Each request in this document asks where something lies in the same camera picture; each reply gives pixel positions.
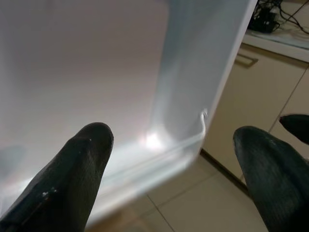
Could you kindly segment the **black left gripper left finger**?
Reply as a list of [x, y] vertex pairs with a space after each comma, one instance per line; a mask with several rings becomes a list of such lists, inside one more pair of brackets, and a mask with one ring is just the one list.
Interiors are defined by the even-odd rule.
[[113, 148], [107, 124], [84, 126], [0, 218], [2, 232], [83, 232]]

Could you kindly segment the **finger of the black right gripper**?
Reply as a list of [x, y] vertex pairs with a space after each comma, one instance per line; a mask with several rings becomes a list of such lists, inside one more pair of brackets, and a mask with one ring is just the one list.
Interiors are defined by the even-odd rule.
[[290, 114], [281, 116], [282, 126], [305, 144], [309, 143], [309, 116], [304, 114]]

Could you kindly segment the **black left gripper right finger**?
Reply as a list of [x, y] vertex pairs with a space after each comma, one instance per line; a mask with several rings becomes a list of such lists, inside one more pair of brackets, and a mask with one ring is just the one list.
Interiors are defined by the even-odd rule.
[[309, 230], [309, 165], [288, 143], [252, 126], [237, 129], [234, 150], [249, 194], [270, 232]]

